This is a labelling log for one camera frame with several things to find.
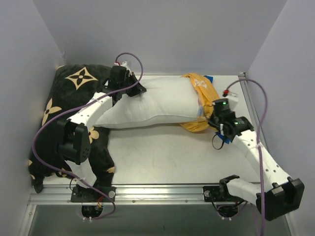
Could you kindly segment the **blue and orange pillowcase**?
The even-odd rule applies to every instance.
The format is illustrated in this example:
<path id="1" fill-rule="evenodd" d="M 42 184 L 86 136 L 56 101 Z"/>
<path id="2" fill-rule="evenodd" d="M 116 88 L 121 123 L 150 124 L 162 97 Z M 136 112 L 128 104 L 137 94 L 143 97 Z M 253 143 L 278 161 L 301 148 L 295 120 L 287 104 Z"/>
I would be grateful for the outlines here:
<path id="1" fill-rule="evenodd" d="M 217 133 L 215 128 L 208 124 L 208 119 L 214 111 L 213 101 L 220 98 L 213 86 L 214 77 L 196 73 L 188 73 L 182 77 L 188 78 L 197 93 L 199 108 L 197 118 L 194 118 L 193 121 L 190 122 L 180 123 L 181 127 L 192 133 L 203 132 L 207 129 L 212 129 Z"/>

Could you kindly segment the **white pillow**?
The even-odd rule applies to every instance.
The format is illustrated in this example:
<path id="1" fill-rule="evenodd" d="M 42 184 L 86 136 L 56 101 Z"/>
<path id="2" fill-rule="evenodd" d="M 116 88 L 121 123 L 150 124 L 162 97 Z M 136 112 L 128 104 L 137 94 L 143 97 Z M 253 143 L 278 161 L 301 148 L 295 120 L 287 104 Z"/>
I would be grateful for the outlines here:
<path id="1" fill-rule="evenodd" d="M 155 124 L 196 121 L 202 115 L 198 94 L 189 78 L 182 76 L 145 79 L 146 92 L 124 94 L 96 122 L 96 126 L 122 129 Z"/>

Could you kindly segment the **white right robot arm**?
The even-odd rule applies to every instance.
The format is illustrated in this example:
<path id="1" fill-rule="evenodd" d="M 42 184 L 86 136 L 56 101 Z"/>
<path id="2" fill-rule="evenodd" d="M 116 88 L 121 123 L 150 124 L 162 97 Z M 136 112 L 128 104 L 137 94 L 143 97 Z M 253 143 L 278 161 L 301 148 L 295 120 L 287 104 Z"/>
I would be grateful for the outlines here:
<path id="1" fill-rule="evenodd" d="M 293 179 L 273 159 L 265 146 L 257 141 L 257 132 L 246 117 L 236 117 L 226 98 L 213 102 L 213 113 L 208 124 L 215 128 L 223 140 L 235 146 L 260 178 L 260 185 L 231 175 L 220 180 L 219 197 L 230 201 L 241 198 L 258 209 L 267 221 L 299 208 L 305 186 L 300 179 Z"/>

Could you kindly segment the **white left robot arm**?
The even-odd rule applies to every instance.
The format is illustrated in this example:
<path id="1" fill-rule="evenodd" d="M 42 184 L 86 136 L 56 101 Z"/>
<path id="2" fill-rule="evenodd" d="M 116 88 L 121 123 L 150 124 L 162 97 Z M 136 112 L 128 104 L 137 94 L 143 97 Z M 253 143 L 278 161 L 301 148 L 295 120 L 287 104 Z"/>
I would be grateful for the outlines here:
<path id="1" fill-rule="evenodd" d="M 90 129 L 124 94 L 134 97 L 146 91 L 131 71 L 128 62 L 116 63 L 111 68 L 110 76 L 105 80 L 100 91 L 95 92 L 76 114 L 57 122 L 59 131 L 56 152 L 80 181 L 79 185 L 84 188 L 82 197 L 86 201 L 95 202 L 99 198 L 99 189 L 93 186 L 97 177 L 89 162 L 92 150 L 89 138 Z"/>

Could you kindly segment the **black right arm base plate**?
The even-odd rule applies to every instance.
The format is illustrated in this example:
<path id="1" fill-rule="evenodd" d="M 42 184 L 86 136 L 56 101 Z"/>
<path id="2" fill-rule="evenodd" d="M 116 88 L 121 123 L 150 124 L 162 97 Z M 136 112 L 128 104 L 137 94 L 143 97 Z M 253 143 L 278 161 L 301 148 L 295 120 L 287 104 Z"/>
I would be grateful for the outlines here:
<path id="1" fill-rule="evenodd" d="M 243 199 L 235 196 L 228 196 L 220 192 L 218 185 L 203 186 L 203 198 L 205 202 L 235 202 L 239 203 L 244 201 Z"/>

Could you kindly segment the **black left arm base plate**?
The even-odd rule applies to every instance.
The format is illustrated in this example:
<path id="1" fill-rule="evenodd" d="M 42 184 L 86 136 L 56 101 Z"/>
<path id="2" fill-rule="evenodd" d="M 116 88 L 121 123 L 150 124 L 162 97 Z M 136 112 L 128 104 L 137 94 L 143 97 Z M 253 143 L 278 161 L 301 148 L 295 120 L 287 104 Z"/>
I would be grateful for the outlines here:
<path id="1" fill-rule="evenodd" d="M 106 194 L 111 200 L 115 200 L 116 187 L 101 186 L 99 188 L 101 192 Z M 101 195 L 100 193 L 90 189 L 76 185 L 72 189 L 72 195 L 70 201 L 72 203 L 96 203 L 96 202 L 110 202 L 109 199 Z"/>

